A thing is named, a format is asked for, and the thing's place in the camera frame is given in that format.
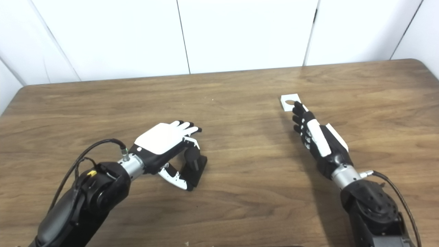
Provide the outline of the white and black right hand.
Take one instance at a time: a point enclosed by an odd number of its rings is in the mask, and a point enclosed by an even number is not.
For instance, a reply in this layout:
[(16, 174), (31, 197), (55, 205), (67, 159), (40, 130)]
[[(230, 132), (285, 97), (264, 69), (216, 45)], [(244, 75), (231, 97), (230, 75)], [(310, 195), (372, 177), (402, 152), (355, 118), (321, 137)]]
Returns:
[(331, 179), (340, 167), (353, 165), (346, 142), (331, 124), (320, 124), (312, 111), (300, 102), (294, 103), (292, 112), (294, 130), (317, 162), (317, 170), (325, 178)]

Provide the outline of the white and black left hand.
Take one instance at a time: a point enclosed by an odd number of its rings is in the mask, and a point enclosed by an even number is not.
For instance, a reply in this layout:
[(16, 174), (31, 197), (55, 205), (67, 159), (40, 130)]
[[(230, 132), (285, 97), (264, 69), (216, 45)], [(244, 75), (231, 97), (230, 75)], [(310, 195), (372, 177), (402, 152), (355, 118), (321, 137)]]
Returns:
[(132, 181), (141, 175), (160, 175), (174, 186), (192, 191), (207, 164), (193, 138), (198, 132), (202, 128), (193, 122), (161, 122), (137, 137), (120, 164)]

